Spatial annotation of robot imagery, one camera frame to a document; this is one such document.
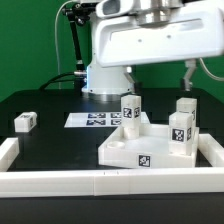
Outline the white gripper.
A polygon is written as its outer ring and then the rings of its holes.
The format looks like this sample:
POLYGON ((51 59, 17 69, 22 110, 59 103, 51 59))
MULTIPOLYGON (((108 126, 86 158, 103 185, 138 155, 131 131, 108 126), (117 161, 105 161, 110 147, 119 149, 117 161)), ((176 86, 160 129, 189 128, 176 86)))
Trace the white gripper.
MULTIPOLYGON (((96 15, 95 52, 103 67, 186 60, 180 87, 190 91, 195 59, 224 54, 224 0, 102 0, 96 15)), ((131 66, 124 75, 140 86, 131 66)))

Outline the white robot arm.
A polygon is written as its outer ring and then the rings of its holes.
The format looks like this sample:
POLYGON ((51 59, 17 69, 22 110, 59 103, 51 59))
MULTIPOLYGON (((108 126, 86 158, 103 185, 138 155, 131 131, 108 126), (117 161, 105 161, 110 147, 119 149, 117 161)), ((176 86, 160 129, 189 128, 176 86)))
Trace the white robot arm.
POLYGON ((80 0, 89 7, 92 61, 88 98, 117 100, 134 90, 133 65, 183 61, 183 89, 196 61, 224 54, 224 0, 80 0))

